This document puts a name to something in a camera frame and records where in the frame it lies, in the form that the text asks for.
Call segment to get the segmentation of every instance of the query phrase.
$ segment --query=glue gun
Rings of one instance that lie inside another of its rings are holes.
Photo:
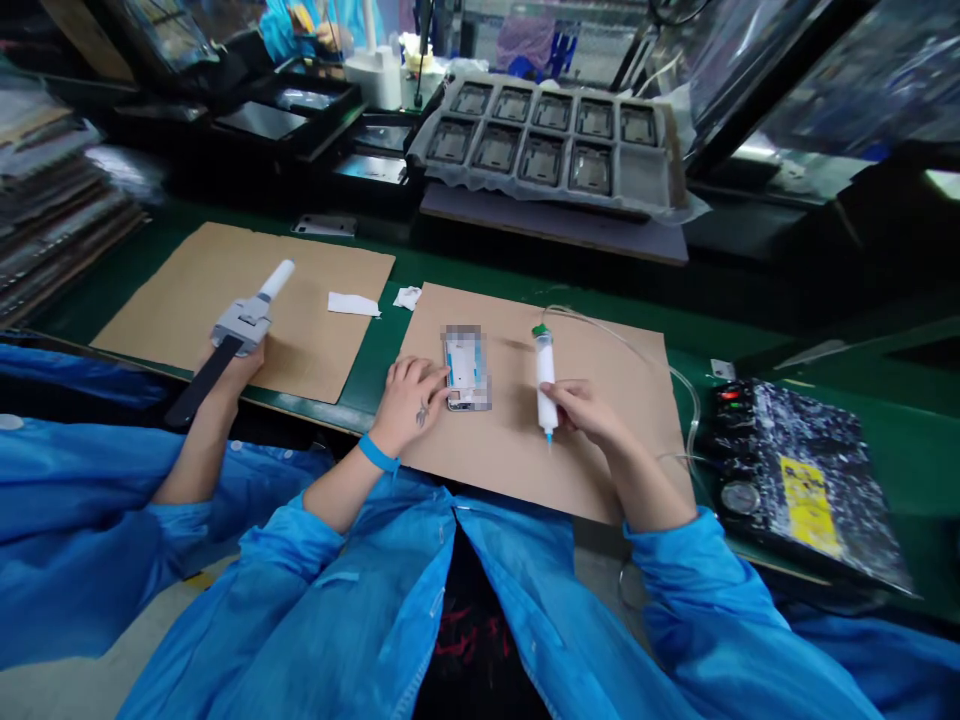
[[[263,284],[260,292],[246,300],[234,300],[217,320],[210,336],[214,350],[193,381],[164,416],[170,427],[183,427],[196,415],[207,394],[234,357],[246,357],[263,342],[270,324],[270,303],[293,274],[293,260],[284,260]]]

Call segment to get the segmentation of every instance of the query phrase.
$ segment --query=smartphone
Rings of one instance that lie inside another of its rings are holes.
[[[490,373],[487,370],[487,336],[479,325],[447,325],[440,333],[450,374],[447,408],[454,412],[490,410]]]

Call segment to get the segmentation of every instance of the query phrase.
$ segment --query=control box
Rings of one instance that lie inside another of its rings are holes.
[[[857,417],[761,380],[714,392],[725,527],[825,575],[915,597]]]

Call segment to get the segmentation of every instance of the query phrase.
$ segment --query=white paper scrap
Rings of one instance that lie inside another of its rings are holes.
[[[413,312],[417,309],[417,300],[420,299],[420,293],[423,290],[415,287],[400,288],[400,292],[397,293],[397,299],[393,301],[393,304],[396,307],[405,307],[407,310]]]
[[[327,298],[327,310],[330,312],[348,313],[350,315],[380,317],[380,308],[376,301],[361,295],[343,295],[332,292],[330,293],[330,297]]]

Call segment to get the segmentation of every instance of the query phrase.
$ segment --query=dark shirt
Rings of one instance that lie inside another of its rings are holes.
[[[459,526],[440,633],[413,717],[550,717],[520,663],[503,608],[480,559]]]

